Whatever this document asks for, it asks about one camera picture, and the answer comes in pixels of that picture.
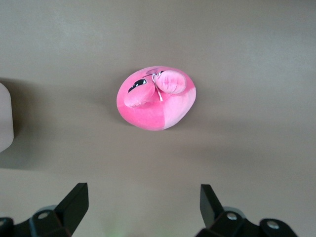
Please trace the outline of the white box lid grey latches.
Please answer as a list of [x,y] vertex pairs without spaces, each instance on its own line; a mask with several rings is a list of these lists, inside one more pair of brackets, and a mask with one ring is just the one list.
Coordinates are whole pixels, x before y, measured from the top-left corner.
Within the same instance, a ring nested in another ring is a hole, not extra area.
[[11,96],[8,89],[0,83],[0,153],[12,144],[13,139]]

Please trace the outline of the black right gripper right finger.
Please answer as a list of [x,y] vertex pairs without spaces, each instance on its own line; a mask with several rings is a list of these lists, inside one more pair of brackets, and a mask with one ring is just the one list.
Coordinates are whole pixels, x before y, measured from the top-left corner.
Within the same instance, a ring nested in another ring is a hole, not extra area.
[[255,225],[239,209],[223,207],[209,184],[200,187],[200,212],[205,228],[196,237],[298,237],[281,220],[266,218]]

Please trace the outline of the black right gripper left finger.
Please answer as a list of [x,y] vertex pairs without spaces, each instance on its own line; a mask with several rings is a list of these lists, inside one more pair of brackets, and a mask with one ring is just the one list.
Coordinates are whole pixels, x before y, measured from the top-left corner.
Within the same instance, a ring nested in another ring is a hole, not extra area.
[[88,185],[78,183],[58,205],[43,207],[24,222],[0,217],[0,237],[72,237],[87,211]]

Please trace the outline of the pink round plush toy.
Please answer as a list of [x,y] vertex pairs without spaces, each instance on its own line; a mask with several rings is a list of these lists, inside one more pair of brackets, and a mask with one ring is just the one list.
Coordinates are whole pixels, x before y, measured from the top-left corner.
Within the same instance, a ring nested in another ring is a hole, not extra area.
[[196,87],[183,71],[152,66],[131,74],[117,94],[120,115],[130,124],[150,131],[178,123],[196,99]]

